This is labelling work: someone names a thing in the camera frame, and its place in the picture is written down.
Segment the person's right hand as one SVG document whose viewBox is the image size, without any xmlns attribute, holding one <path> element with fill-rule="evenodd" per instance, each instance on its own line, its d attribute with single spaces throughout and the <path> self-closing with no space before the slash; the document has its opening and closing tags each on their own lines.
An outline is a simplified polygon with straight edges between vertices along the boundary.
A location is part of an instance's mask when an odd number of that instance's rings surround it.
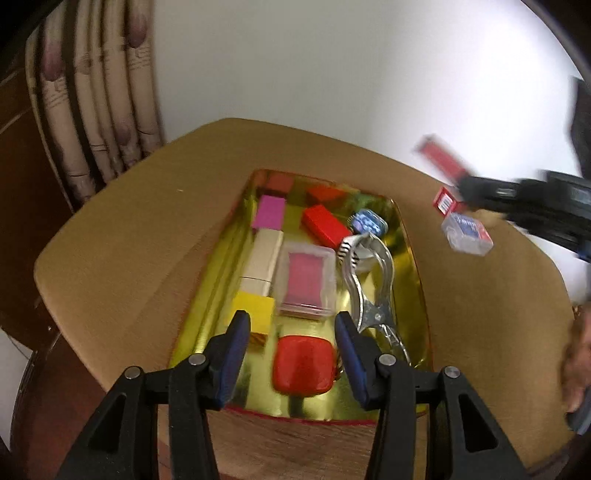
<svg viewBox="0 0 591 480">
<path fill-rule="evenodd" d="M 582 405 L 590 388 L 590 369 L 590 303 L 586 302 L 575 309 L 560 370 L 562 399 L 568 413 Z"/>
</svg>

